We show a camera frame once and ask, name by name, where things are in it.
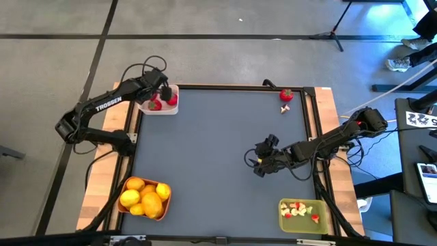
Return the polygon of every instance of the concrete floor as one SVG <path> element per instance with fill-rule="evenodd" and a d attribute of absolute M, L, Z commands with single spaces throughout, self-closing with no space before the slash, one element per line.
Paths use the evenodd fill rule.
<path fill-rule="evenodd" d="M 426 13 L 408 1 L 414 19 Z M 111 0 L 3 0 L 0 33 L 101 33 Z M 346 5 L 339 1 L 123 0 L 109 33 L 219 33 L 308 35 L 328 31 Z M 341 35 L 414 35 L 400 4 L 354 3 Z M 56 121 L 79 99 L 97 40 L 0 40 L 0 144 L 26 152 L 23 161 L 0 158 L 0 237 L 33 233 L 62 140 Z M 171 83 L 235 83 L 332 87 L 339 114 L 379 95 L 374 83 L 399 84 L 421 68 L 389 72 L 387 58 L 408 54 L 394 42 L 299 40 L 107 40 L 90 96 L 112 88 L 125 67 L 161 55 Z M 137 76 L 133 70 L 130 76 Z M 391 94 L 370 105 L 394 119 Z M 104 114 L 91 125 L 100 127 Z M 375 139 L 364 141 L 365 148 Z M 49 234 L 75 229 L 85 169 L 94 153 L 72 154 L 48 227 Z M 362 168 L 375 176 L 400 171 L 397 136 L 374 148 Z"/>

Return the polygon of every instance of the sneaker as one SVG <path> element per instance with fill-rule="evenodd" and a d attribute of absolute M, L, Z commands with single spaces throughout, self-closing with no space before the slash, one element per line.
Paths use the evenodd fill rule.
<path fill-rule="evenodd" d="M 410 47 L 414 50 L 420 51 L 421 49 L 424 49 L 428 45 L 432 44 L 432 42 L 428 41 L 425 38 L 415 38 L 411 40 L 403 39 L 401 40 L 402 44 L 404 44 L 407 47 Z"/>
<path fill-rule="evenodd" d="M 372 197 L 368 197 L 366 199 L 358 199 L 356 203 L 358 204 L 358 209 L 360 210 L 360 213 L 366 213 L 371 205 Z"/>
<path fill-rule="evenodd" d="M 409 68 L 411 68 L 410 58 L 404 57 L 401 59 L 388 59 L 385 61 L 385 66 L 387 66 L 390 71 L 406 72 Z"/>

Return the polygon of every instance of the red strawberry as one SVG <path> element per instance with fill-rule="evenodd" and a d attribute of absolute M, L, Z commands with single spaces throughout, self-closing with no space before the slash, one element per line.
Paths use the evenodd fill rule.
<path fill-rule="evenodd" d="M 153 94 L 153 95 L 152 95 L 152 98 L 151 98 L 150 100 L 155 100 L 156 97 L 158 97 L 158 93 Z"/>
<path fill-rule="evenodd" d="M 162 109 L 163 105 L 158 100 L 151 100 L 151 101 L 149 101 L 148 107 L 149 107 L 150 111 L 160 111 Z"/>
<path fill-rule="evenodd" d="M 281 93 L 279 93 L 279 98 L 284 102 L 291 101 L 293 96 L 293 92 L 290 89 L 281 90 Z"/>
<path fill-rule="evenodd" d="M 312 215 L 311 219 L 314 221 L 314 223 L 319 223 L 320 217 L 319 217 L 319 215 Z"/>
<path fill-rule="evenodd" d="M 176 93 L 173 93 L 170 100 L 166 102 L 170 106 L 174 106 L 178 103 L 178 95 Z"/>

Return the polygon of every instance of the yellow plate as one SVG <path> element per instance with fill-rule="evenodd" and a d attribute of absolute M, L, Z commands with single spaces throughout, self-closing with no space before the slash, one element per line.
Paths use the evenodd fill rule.
<path fill-rule="evenodd" d="M 302 202 L 305 207 L 313 207 L 311 214 L 305 214 L 305 216 L 292 216 L 287 219 L 281 214 L 281 204 L 287 204 L 287 208 L 290 208 L 290 204 L 294 202 Z M 304 199 L 290 199 L 283 198 L 279 201 L 279 227 L 284 232 L 292 233 L 312 233 L 312 234 L 328 234 L 328 220 L 326 218 L 326 203 L 321 200 L 304 200 Z M 319 223 L 315 223 L 312 219 L 312 215 L 319 215 Z"/>

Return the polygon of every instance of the wooden table frame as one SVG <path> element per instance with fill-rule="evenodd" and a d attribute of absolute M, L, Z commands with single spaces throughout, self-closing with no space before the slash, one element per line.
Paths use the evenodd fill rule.
<path fill-rule="evenodd" d="M 311 128 L 311 135 L 317 136 L 318 130 L 322 133 L 326 133 L 339 125 L 337 116 L 337 110 L 334 104 L 334 98 L 332 90 L 328 87 L 309 87 L 305 88 L 309 93 L 313 93 L 314 96 L 310 96 L 305 93 L 305 102 L 307 104 L 307 111 L 309 116 L 309 123 Z M 135 104 L 131 120 L 127 119 L 129 111 L 129 102 L 122 102 L 107 110 L 105 115 L 102 129 L 104 131 L 114 131 L 117 129 L 123 129 L 127 122 L 130 122 L 129 127 L 126 127 L 129 133 L 135 131 L 135 124 L 138 118 L 138 106 Z M 96 157 L 108 152 L 111 149 L 109 145 L 100 146 L 96 151 Z M 345 152 L 338 153 L 338 156 L 346 159 Z M 89 225 L 92 219 L 98 214 L 100 209 L 105 205 L 111 192 L 114 175 L 117 172 L 120 179 L 126 171 L 126 166 L 129 158 L 122 159 L 122 166 L 117 172 L 115 169 L 117 163 L 117 154 L 112 153 L 94 164 L 89 175 L 88 188 L 85 192 L 81 213 L 76 228 L 81 229 Z M 354 192 L 354 185 L 352 183 L 352 177 L 350 173 L 350 167 L 339 159 L 333 159 L 330 163 L 329 174 L 332 184 L 332 190 L 335 197 L 335 203 L 343 213 L 344 217 L 352 224 L 353 228 L 360 234 L 364 235 L 364 229 L 361 221 L 361 216 L 356 205 L 356 196 Z M 322 182 L 326 186 L 325 176 L 320 174 Z M 328 221 L 329 234 L 334 235 L 334 225 L 329 215 Z M 111 220 L 108 221 L 108 229 L 116 229 L 117 217 L 119 213 L 114 206 L 112 211 Z"/>

